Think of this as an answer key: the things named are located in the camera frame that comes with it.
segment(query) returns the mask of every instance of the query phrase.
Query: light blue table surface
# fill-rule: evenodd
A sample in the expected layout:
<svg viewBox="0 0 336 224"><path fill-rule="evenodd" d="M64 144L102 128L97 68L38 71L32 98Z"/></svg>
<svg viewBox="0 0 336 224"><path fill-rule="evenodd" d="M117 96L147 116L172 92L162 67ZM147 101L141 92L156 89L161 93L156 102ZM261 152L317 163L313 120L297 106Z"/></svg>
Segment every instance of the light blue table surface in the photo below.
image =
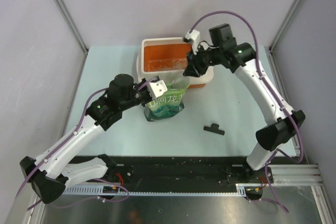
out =
<svg viewBox="0 0 336 224"><path fill-rule="evenodd" d="M140 46L91 47L81 76L67 130L79 121L88 96L108 87L120 73L136 81L136 58ZM274 81L266 52L259 46L260 59ZM247 156L257 143L255 133L266 125L247 88L223 66L216 66L214 79L204 88L187 90L185 109L177 116L147 122L141 106L123 112L122 119L92 140L78 155L122 156ZM203 130L219 124L225 135ZM292 141L282 149L295 155Z"/></svg>

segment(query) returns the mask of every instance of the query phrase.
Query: metal plate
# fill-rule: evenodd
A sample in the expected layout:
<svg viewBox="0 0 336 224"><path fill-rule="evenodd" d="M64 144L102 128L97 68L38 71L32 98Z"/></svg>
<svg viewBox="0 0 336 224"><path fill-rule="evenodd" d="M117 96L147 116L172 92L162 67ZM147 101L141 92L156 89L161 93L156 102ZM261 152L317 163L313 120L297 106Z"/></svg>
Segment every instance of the metal plate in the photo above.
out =
<svg viewBox="0 0 336 224"><path fill-rule="evenodd" d="M105 185L75 185L66 189L63 195L99 195L99 196L114 196L116 193L103 193L103 187ZM242 197L246 196L244 191L244 186L236 186L235 193L161 193L161 192L141 192L141 191L131 191L131 196L184 196L184 197L195 197L195 196L212 196L212 197ZM126 193L120 191L117 193L118 196L125 196Z"/></svg>
<svg viewBox="0 0 336 224"><path fill-rule="evenodd" d="M92 200L69 209L49 205L42 223L322 223L310 187L275 188L290 213L269 202L248 203L243 197L130 197L121 203ZM264 197L271 198L269 189ZM87 196L62 196L55 204L68 205Z"/></svg>

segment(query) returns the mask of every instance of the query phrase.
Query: orange liquid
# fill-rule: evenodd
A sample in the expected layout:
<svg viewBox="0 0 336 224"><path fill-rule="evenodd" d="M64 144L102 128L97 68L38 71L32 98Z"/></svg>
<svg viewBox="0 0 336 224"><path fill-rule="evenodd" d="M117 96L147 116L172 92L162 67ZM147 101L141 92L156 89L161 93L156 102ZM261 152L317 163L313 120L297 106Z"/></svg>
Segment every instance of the orange liquid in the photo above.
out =
<svg viewBox="0 0 336 224"><path fill-rule="evenodd" d="M147 46L144 48L144 71L182 70L187 66L189 44Z"/></svg>

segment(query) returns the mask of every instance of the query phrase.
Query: white plastic container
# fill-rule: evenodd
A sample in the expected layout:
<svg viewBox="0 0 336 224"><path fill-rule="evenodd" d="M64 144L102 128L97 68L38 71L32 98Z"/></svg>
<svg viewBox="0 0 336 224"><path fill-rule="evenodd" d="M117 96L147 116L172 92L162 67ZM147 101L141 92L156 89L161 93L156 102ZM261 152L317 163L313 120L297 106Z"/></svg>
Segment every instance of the white plastic container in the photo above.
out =
<svg viewBox="0 0 336 224"><path fill-rule="evenodd" d="M155 71L146 72L144 71L144 48L147 46L157 46L157 45L170 45L170 44L185 44L182 38L160 38L160 39L145 39L142 41L141 49L138 54L136 63L136 72L138 74L139 82L143 79L149 79L153 76L159 76L161 80L171 83L178 77L182 77L182 70L168 70L168 71ZM206 74L201 77L185 77L190 83L190 88L201 88L205 84L209 83L214 77L213 67L209 67Z"/></svg>

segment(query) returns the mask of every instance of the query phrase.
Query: white arm segment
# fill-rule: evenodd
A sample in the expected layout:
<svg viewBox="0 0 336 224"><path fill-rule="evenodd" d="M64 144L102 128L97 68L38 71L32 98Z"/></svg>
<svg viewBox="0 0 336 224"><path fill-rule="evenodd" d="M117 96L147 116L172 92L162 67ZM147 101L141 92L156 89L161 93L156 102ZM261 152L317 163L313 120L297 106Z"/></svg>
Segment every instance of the white arm segment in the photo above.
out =
<svg viewBox="0 0 336 224"><path fill-rule="evenodd" d="M281 99L286 110L291 114L293 108L290 106L284 98L279 94L278 90L274 87L273 83L270 81L266 75L261 62L259 61L260 69L265 75L265 79L275 90L277 96ZM267 87L264 85L263 81L259 79L259 74L257 73L256 60L250 60L246 62L246 66L240 66L236 71L235 75L242 81L242 83L247 87L253 96L254 100L258 103L261 112L264 115L265 122L267 125L277 122L278 118L286 118L286 115L282 112L277 101L274 99L272 94L268 91Z"/></svg>
<svg viewBox="0 0 336 224"><path fill-rule="evenodd" d="M69 188L93 178L101 178L105 175L107 169L105 162L95 157L80 164L68 164L61 174L69 178L65 183L66 188Z"/></svg>
<svg viewBox="0 0 336 224"><path fill-rule="evenodd" d="M39 162L41 162L49 152L51 152L61 142L63 142L70 134L72 134L72 132L74 132L74 130L75 127L71 129L66 135L64 135L50 149L38 155L36 157L35 164L37 165ZM72 158L92 139L99 136L103 132L104 129L99 125L96 126L95 120L89 115L86 115L84 117L82 126L78 130L78 134L73 136L72 139L70 139L61 149L51 156L46 163L41 165L39 170L45 170L49 178L57 178L62 173L62 170L66 167L66 165L72 160Z"/></svg>
<svg viewBox="0 0 336 224"><path fill-rule="evenodd" d="M263 66L260 64L260 69L265 75L265 79L275 90L277 96L281 99L286 110L292 114L293 108L282 98L273 83L267 77ZM268 91L262 80L259 78L259 74L256 69L256 60L250 60L246 62L246 66L240 66L235 75L243 82L247 87L257 104L259 105L261 112L264 115L267 125L277 122L278 118L284 119L286 115L281 110L279 104L276 102L272 94ZM262 148L259 143L254 147L252 153L247 157L246 161L253 170L259 170L264 167L266 161L271 157L273 151L270 152Z"/></svg>

